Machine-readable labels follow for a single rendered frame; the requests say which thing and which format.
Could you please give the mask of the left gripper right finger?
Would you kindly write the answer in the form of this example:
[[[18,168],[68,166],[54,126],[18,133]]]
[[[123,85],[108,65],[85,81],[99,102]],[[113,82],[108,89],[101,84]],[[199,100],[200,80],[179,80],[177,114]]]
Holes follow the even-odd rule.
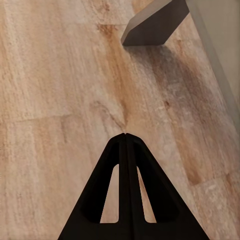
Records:
[[[210,240],[144,141],[125,136],[133,240]],[[145,220],[137,167],[156,223]]]

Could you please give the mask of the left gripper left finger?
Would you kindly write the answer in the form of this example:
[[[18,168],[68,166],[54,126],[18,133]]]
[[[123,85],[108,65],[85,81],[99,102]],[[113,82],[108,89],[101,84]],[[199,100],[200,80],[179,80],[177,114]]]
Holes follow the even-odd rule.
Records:
[[[100,223],[113,168],[117,164],[118,222]],[[108,141],[57,240],[133,240],[125,133]]]

